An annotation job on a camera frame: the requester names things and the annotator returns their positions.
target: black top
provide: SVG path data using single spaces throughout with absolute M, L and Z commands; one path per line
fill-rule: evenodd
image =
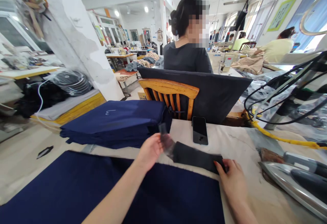
M 163 68 L 166 70 L 213 73 L 205 49 L 193 44 L 176 48 L 175 42 L 171 42 L 163 48 L 163 59 Z

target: steam iron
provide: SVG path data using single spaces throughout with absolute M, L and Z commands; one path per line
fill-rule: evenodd
M 288 164 L 259 162 L 284 191 L 327 222 L 327 165 L 297 154 L 285 153 Z

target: framed picture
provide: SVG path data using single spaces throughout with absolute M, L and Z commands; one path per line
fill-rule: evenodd
M 95 26 L 95 29 L 96 29 L 96 31 L 97 31 L 97 35 L 98 35 L 98 37 L 99 37 L 99 40 L 100 41 L 104 41 L 105 40 L 105 37 L 103 36 L 103 34 L 102 34 L 102 31 L 101 31 L 101 28 L 100 28 L 100 26 Z
M 127 40 L 129 41 L 129 35 L 128 35 L 128 32 L 127 32 L 126 29 L 124 29 L 124 30 L 125 30 L 125 33 L 126 33 L 126 38 L 127 38 Z
M 285 17 L 291 10 L 292 6 L 294 5 L 296 0 L 287 0 L 285 2 L 282 2 L 280 5 L 273 21 L 271 22 L 267 32 L 273 32 L 273 31 L 278 31 L 280 26 L 282 25 Z

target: chair backrest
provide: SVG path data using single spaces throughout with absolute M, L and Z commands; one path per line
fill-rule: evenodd
M 172 109 L 175 111 L 175 103 L 173 94 L 176 94 L 176 104 L 178 111 L 181 111 L 181 102 L 180 102 L 180 94 L 185 95 L 189 98 L 188 100 L 188 109 L 187 109 L 187 120 L 191 120 L 192 111 L 193 111 L 193 103 L 194 99 L 199 93 L 199 88 L 190 86 L 183 83 L 178 83 L 165 79 L 140 79 L 139 83 L 141 87 L 144 89 L 147 100 L 152 100 L 149 89 L 152 89 L 153 95 L 155 99 L 158 101 L 166 102 L 167 107 L 169 107 L 168 96 L 170 99 L 170 105 Z M 178 119 L 181 119 L 181 114 L 178 113 Z
M 256 46 L 256 42 L 245 42 L 241 45 L 240 47 L 240 51 L 245 48 L 245 49 L 251 49 L 251 48 L 254 48 Z

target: hand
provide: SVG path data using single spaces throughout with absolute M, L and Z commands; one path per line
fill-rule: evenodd
M 164 149 L 160 142 L 160 133 L 156 133 L 143 143 L 134 163 L 145 170 L 146 173 L 152 168 L 163 151 Z
M 247 203 L 248 190 L 243 170 L 236 160 L 223 159 L 222 160 L 227 173 L 224 172 L 222 166 L 214 161 L 220 175 L 222 187 L 227 195 L 230 205 L 238 203 Z

